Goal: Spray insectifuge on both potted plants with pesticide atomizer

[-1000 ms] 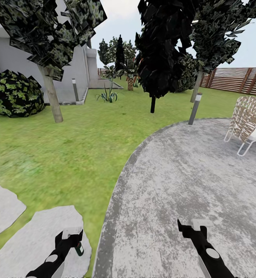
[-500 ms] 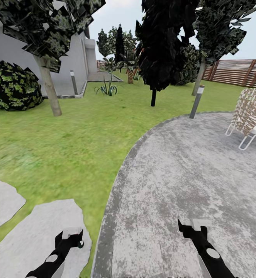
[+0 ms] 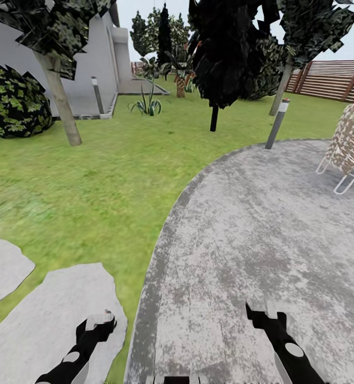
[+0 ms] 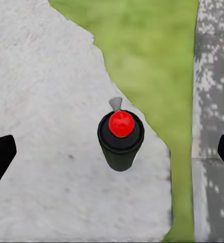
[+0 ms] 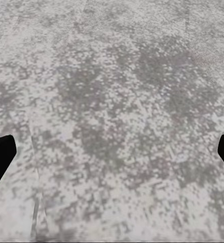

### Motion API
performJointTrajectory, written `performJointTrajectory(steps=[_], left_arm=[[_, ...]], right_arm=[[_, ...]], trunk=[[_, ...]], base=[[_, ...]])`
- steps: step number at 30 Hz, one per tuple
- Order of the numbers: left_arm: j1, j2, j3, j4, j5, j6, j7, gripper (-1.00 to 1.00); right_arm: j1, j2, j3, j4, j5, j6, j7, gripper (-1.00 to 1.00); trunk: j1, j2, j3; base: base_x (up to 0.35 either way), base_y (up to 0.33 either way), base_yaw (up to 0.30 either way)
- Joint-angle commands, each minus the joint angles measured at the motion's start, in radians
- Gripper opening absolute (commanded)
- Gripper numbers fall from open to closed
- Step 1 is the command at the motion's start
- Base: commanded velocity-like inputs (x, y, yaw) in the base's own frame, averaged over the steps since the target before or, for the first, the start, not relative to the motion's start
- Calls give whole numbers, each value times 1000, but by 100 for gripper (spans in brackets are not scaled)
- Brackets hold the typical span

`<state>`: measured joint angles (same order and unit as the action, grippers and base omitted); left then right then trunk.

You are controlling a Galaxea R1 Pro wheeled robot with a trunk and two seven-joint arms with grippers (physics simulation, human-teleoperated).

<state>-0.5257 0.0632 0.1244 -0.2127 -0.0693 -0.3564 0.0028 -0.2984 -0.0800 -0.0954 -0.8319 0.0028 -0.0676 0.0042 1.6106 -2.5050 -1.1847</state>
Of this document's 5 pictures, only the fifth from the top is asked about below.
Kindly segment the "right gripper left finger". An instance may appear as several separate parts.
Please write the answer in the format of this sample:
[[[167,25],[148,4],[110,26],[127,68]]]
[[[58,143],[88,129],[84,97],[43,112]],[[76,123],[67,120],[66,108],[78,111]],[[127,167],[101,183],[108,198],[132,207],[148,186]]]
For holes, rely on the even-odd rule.
[[[13,135],[0,137],[0,180],[17,153]]]

